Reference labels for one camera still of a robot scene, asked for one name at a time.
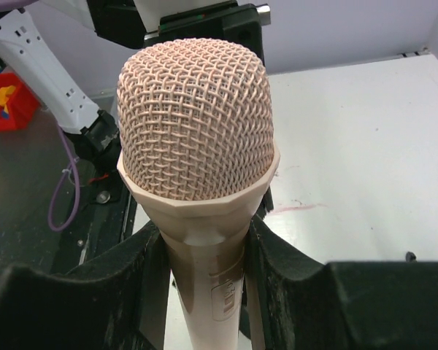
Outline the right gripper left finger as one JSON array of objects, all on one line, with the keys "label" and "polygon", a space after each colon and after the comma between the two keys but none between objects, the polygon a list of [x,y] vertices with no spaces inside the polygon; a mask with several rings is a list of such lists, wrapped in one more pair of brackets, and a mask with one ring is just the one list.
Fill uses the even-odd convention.
[{"label": "right gripper left finger", "polygon": [[0,268],[0,349],[162,349],[169,274],[153,223],[66,274]]}]

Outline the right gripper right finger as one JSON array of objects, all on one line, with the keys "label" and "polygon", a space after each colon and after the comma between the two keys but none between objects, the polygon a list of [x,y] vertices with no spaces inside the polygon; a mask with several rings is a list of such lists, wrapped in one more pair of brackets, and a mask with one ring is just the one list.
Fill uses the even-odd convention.
[{"label": "right gripper right finger", "polygon": [[254,349],[438,349],[438,262],[321,264],[254,217],[245,281]]}]

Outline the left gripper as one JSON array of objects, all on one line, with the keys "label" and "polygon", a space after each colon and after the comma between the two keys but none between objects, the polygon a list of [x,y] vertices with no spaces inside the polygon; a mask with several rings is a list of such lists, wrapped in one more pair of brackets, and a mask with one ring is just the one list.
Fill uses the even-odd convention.
[{"label": "left gripper", "polygon": [[185,38],[222,39],[264,59],[262,28],[270,24],[268,4],[237,1],[89,1],[98,36],[140,50]]}]

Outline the beige microphone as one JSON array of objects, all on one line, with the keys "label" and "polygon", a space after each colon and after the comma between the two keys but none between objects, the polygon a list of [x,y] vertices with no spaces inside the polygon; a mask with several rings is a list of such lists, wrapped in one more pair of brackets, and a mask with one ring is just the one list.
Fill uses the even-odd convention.
[{"label": "beige microphone", "polygon": [[195,349],[235,349],[245,237],[280,162],[262,60],[221,39],[140,50],[118,80],[118,171],[159,229]]}]

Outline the black tripod shock-mount stand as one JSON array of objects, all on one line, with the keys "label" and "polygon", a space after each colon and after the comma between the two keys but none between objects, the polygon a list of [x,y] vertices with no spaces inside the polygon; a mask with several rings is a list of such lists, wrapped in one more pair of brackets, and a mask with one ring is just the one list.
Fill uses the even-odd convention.
[{"label": "black tripod shock-mount stand", "polygon": [[407,253],[405,254],[405,260],[406,260],[407,263],[413,263],[413,262],[416,262],[416,261],[417,261],[417,257],[416,257],[416,255],[415,255],[415,253],[413,253],[413,252],[407,252]]}]

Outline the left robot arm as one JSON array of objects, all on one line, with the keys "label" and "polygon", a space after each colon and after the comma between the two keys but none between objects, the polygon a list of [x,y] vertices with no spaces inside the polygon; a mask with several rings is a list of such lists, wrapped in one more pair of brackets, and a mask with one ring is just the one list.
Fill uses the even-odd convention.
[{"label": "left robot arm", "polygon": [[[76,154],[98,171],[115,169],[120,140],[114,118],[82,92],[45,43],[25,1],[0,1],[0,58],[56,118]],[[53,1],[98,36],[131,49],[183,38],[224,39],[263,55],[268,4],[236,1]]]}]

